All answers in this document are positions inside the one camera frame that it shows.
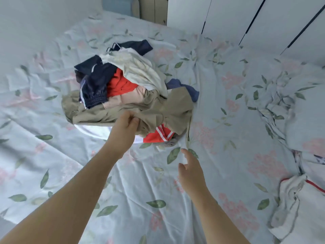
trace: left hand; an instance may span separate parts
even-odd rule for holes
[[[139,118],[133,117],[134,112],[126,110],[115,122],[105,144],[120,159],[132,146],[139,125]]]

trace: white cloth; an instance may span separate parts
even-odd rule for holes
[[[270,231],[282,244],[325,243],[325,193],[306,175],[294,176],[281,183],[280,200]]]
[[[89,135],[97,139],[108,139],[111,133],[112,127],[101,127],[101,126],[89,126],[89,125],[75,125],[75,127],[83,134]],[[134,144],[143,143],[143,138],[136,135]]]
[[[167,97],[166,76],[156,65],[139,55],[132,48],[100,55],[103,63],[111,63],[123,71],[123,75],[132,83],[145,87],[148,91],[156,89],[160,95]]]

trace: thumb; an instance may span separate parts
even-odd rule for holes
[[[139,122],[140,122],[139,118],[133,117],[129,123],[128,129],[130,129],[132,132],[135,133],[138,128]]]
[[[186,168],[184,164],[181,163],[178,164],[178,174],[180,177],[184,177],[186,175]]]

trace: bedding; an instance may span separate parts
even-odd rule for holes
[[[174,147],[133,144],[114,166],[80,243],[205,243],[178,181],[180,148],[199,159],[212,195],[252,244],[276,243],[267,223],[283,178],[298,175],[292,151],[261,111],[283,83],[320,68],[112,12],[90,16],[0,82],[0,213],[19,223],[102,147],[68,123],[63,95],[79,90],[74,65],[113,43],[147,39],[165,82],[200,92],[189,134]]]

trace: bed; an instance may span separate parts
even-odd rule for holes
[[[260,109],[282,75],[320,69],[112,12],[76,24],[0,83],[0,216],[19,223],[105,142],[63,114],[62,95],[79,89],[74,65],[114,42],[143,39],[153,47],[145,57],[167,81],[178,78],[200,92],[189,134],[174,147],[133,144],[112,169],[80,243],[205,243],[178,181],[178,163],[185,163],[179,147],[199,158],[212,195],[251,243],[276,243],[267,223],[279,182],[299,169]]]

